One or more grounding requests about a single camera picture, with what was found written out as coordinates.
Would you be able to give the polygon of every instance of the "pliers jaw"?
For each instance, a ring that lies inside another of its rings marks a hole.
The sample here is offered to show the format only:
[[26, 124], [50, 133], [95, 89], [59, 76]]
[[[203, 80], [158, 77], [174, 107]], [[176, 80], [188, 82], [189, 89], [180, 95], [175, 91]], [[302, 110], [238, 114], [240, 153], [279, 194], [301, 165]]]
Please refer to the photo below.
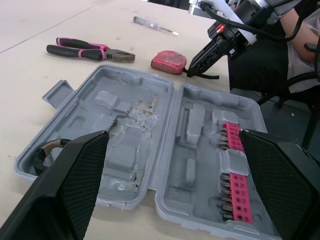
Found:
[[105, 57], [106, 59], [110, 59], [116, 62], [133, 62], [136, 58], [136, 55], [126, 51], [108, 48], [105, 51]]

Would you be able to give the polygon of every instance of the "pink label strip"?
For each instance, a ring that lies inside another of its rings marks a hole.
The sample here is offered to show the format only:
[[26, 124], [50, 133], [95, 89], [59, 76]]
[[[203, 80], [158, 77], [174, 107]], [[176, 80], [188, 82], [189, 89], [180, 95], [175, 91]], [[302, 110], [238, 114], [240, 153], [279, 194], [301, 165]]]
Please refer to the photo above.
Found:
[[228, 144], [230, 149], [239, 150], [245, 152], [244, 147], [242, 146], [241, 140], [239, 138], [239, 125], [232, 122], [226, 122], [226, 134], [228, 136]]
[[252, 212], [246, 176], [230, 173], [233, 220], [252, 224]]

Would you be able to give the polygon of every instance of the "white robot part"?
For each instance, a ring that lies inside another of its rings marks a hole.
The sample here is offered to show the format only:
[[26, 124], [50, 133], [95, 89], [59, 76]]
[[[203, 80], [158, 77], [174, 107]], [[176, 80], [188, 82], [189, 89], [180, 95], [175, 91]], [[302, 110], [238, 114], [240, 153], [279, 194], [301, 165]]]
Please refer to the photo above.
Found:
[[[189, 0], [189, 14], [193, 14], [194, 9], [199, 8], [198, 2], [201, 2], [201, 0]], [[241, 19], [235, 14], [235, 12], [230, 8], [230, 6], [225, 2], [225, 0], [206, 0], [205, 2], [213, 3], [214, 9], [223, 12], [224, 17], [226, 19], [240, 24], [244, 24], [244, 22], [241, 21]], [[239, 32], [247, 39], [249, 45], [252, 45], [257, 41], [256, 36], [253, 35], [251, 32], [242, 29], [239, 29]]]

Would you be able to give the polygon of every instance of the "person's arm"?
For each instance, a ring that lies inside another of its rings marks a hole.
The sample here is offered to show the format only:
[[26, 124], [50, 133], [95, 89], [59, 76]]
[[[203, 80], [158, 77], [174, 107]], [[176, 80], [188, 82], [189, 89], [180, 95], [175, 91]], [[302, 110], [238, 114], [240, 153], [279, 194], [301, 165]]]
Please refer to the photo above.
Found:
[[[283, 30], [285, 31], [285, 34], [287, 36], [292, 35], [292, 32], [295, 29], [298, 18], [299, 16], [296, 10], [293, 8], [280, 19]], [[310, 63], [314, 61], [315, 54], [313, 52], [307, 51], [304, 45], [305, 44], [316, 45], [318, 43], [318, 37], [311, 31], [311, 29], [307, 26], [307, 24], [302, 22], [298, 34], [290, 42], [293, 44], [294, 49], [298, 52], [298, 54], [303, 60]]]

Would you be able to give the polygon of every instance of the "case latch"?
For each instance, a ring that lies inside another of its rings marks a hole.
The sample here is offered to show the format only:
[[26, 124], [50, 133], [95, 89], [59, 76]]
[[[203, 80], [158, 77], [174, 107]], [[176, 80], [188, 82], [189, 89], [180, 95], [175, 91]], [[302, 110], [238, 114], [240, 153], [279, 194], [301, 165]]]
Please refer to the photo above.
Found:
[[73, 92], [73, 88], [66, 80], [60, 80], [42, 99], [58, 110]]

